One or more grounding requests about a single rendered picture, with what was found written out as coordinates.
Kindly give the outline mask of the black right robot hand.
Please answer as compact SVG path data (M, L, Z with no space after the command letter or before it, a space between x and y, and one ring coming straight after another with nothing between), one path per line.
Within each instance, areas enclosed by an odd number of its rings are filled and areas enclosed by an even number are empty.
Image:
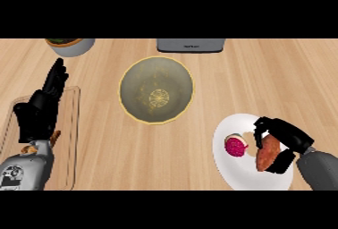
M296 155L306 153L312 147L315 140L309 135L288 122L279 118L260 117L254 123L254 137L257 142L257 149L263 148L262 140L271 134L281 142L281 153L271 165L269 169L263 172L274 174L284 174L294 162Z

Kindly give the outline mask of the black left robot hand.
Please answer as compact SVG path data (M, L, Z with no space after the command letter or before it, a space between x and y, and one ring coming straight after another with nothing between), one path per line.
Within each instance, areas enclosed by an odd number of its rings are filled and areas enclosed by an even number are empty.
M51 139L57 128L58 105L68 77L64 59L58 58L48 73L43 88L34 91L29 102L14 106L20 122L20 143Z

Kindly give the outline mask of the orange-brown sweet potato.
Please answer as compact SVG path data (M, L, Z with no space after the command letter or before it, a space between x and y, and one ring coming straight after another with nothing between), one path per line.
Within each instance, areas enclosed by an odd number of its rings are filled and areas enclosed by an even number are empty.
M257 150L257 170L263 172L269 169L274 161L281 153L281 142L269 134L262 140L262 146Z

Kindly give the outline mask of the white plate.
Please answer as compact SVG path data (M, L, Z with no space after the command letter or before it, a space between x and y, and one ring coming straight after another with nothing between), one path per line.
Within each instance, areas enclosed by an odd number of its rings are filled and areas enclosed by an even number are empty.
M287 191L294 179L294 167L284 174L259 172L257 143L254 138L254 122L259 117L253 114L232 114L219 123L213 137L213 154L219 172L226 183L235 190ZM241 157L226 151L225 140L232 134L240 134L248 145Z

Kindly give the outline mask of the grey bowl with yellow rim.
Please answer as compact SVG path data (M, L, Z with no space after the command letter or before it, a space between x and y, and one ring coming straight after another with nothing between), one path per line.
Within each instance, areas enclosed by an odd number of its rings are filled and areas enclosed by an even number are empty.
M194 77L173 58L151 56L138 61L120 79L120 105L129 117L145 124L173 122L194 102Z

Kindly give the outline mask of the small orange-brown food piece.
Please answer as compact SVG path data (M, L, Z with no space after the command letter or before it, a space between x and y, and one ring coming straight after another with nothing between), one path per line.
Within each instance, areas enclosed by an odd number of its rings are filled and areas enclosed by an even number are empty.
M51 137L51 146L57 145L57 140L58 140L60 135L61 135L61 131L55 131L55 133ZM37 151L39 151L39 149L33 145L29 145L21 149L23 154L36 153Z

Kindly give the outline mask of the pale wooden cutting board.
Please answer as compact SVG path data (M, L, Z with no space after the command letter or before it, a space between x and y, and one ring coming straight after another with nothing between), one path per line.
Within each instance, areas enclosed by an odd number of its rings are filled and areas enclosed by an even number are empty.
M30 98L30 96L17 98L9 106L6 124L0 134L0 164L24 148L24 144L20 143L20 124L14 105L27 102ZM58 107L57 130L61 131L61 135L54 147L55 163L45 186L48 191L70 191L76 183L80 98L82 89L77 86L67 87Z

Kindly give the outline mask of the red and white cupcake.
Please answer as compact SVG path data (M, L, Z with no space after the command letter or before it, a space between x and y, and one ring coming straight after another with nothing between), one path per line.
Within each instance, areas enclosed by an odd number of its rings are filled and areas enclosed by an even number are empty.
M248 144L244 140L244 137L240 134L232 134L225 139L225 149L226 152L234 157L243 157L248 149Z

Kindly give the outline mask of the grey pot with plant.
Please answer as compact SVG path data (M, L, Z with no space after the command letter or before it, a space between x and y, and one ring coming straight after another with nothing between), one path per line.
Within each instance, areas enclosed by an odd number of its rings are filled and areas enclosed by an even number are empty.
M57 54L64 57L83 55L95 45L93 38L48 38L45 41Z

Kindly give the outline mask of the grey appliance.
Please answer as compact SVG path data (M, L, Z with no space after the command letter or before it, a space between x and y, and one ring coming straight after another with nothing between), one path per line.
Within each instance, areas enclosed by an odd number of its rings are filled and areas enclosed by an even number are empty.
M217 53L225 41L225 38L160 38L157 50L164 53Z

